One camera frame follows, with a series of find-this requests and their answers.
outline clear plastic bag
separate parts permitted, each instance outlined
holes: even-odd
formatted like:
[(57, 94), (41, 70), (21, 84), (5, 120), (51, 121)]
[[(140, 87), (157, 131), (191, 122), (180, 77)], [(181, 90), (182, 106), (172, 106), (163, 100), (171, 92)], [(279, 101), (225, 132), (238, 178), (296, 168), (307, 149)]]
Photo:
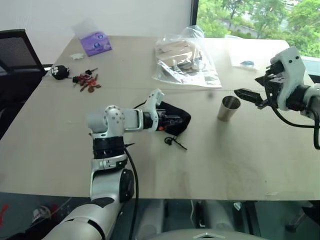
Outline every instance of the clear plastic bag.
[(214, 62), (206, 51), (202, 29), (185, 28), (180, 35), (167, 35), (155, 46), (154, 79), (171, 84), (221, 88)]
[(241, 37), (225, 35), (232, 67), (246, 70), (258, 70), (259, 49), (254, 49), (252, 42)]

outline white wall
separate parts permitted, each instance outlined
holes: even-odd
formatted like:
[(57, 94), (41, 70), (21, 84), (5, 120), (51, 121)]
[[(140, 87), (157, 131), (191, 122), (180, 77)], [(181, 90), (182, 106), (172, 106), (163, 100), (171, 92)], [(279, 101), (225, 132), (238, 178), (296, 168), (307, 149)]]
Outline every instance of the white wall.
[(26, 29), (42, 64), (52, 64), (92, 18), (107, 35), (162, 36), (189, 25), (191, 0), (0, 0), (0, 30)]

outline drawstring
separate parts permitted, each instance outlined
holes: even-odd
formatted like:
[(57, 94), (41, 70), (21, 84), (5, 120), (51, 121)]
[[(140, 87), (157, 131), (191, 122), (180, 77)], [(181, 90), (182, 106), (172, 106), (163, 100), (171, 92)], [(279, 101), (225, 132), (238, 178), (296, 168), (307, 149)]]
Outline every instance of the drawstring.
[(180, 147), (182, 147), (184, 150), (188, 150), (186, 147), (184, 147), (180, 142), (177, 141), (177, 137), (171, 137), (171, 136), (167, 136), (164, 139), (164, 142), (166, 144), (168, 144), (169, 146), (172, 145), (172, 142), (175, 142), (176, 144), (178, 144)]

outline purple box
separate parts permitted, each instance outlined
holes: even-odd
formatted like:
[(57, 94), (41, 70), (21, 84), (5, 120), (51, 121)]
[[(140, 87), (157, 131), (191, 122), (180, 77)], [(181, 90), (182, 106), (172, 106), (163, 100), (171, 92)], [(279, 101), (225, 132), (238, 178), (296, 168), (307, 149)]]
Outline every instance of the purple box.
[(80, 42), (89, 57), (112, 49), (109, 38), (100, 31), (80, 39)]

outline black cable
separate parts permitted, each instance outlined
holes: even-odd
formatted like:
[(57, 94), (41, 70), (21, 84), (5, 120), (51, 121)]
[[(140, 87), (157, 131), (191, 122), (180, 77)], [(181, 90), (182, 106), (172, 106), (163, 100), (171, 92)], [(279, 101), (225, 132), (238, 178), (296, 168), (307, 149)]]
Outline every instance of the black cable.
[(165, 139), (164, 139), (164, 142), (166, 144), (168, 144), (169, 146), (172, 145), (172, 142), (175, 142), (176, 144), (178, 144), (180, 147), (182, 147), (184, 150), (188, 150), (186, 147), (184, 147), (180, 142), (177, 141), (177, 138), (176, 137), (171, 137), (171, 136), (167, 136)]
[(134, 107), (134, 109), (137, 109), (138, 107), (142, 106), (142, 105), (143, 105), (143, 104), (145, 104), (145, 103), (146, 103), (146, 101), (144, 101), (144, 102), (142, 102), (142, 103), (138, 104), (137, 106), (135, 106), (135, 107)]
[(277, 110), (277, 107), (275, 105), (275, 103), (273, 102), (272, 98), (271, 98), (271, 93), (269, 91), (268, 88), (268, 82), (267, 82), (267, 76), (264, 76), (264, 90), (265, 90), (265, 94), (266, 94), (266, 98), (268, 99), (270, 106), (273, 110), (273, 112), (275, 113), (275, 115), (277, 115), (277, 117), (279, 119), (281, 119), (283, 122), (285, 122), (286, 124), (292, 126), (292, 127), (296, 127), (296, 128), (305, 128), (305, 129), (313, 129), (313, 145), (315, 147), (315, 149), (320, 150), (320, 146), (319, 146), (319, 124), (320, 124), (320, 118), (319, 118), (319, 114), (312, 110), (311, 108), (307, 108), (307, 111), (310, 111), (313, 116), (314, 116), (314, 125), (300, 125), (300, 124), (295, 124), (292, 123), (290, 121), (288, 121), (287, 119), (285, 119), (280, 112)]
[(269, 91), (269, 88), (267, 86), (267, 80), (266, 77), (264, 77), (264, 90), (265, 90), (265, 94), (266, 94), (266, 98), (268, 99), (270, 106), (273, 110), (273, 112), (275, 113), (275, 115), (277, 115), (278, 118), (280, 118), (283, 122), (285, 122), (286, 124), (292, 126), (292, 127), (297, 127), (297, 128), (306, 128), (306, 129), (313, 129), (315, 126), (314, 125), (300, 125), (300, 124), (295, 124), (292, 123), (290, 121), (288, 121), (287, 119), (285, 119), (280, 112), (277, 110), (277, 107), (275, 105), (275, 103), (273, 102), (272, 98), (271, 98), (271, 93)]
[(132, 166), (134, 181), (135, 181), (135, 202), (134, 202), (134, 209), (133, 209), (133, 215), (132, 215), (132, 221), (131, 221), (131, 227), (130, 227), (130, 233), (129, 233), (129, 240), (132, 240), (135, 224), (137, 220), (138, 206), (139, 206), (139, 182), (138, 182), (138, 173), (137, 173), (134, 161), (132, 160), (132, 157), (129, 151), (127, 150), (127, 148), (124, 148), (124, 151), (125, 151), (125, 154), (128, 156), (129, 162)]
[(313, 145), (315, 149), (320, 150), (320, 145), (319, 145), (319, 124), (320, 124), (320, 119), (319, 119), (319, 114), (312, 110), (311, 108), (308, 108), (307, 111), (310, 111), (313, 114), (314, 117), (314, 131), (313, 131)]

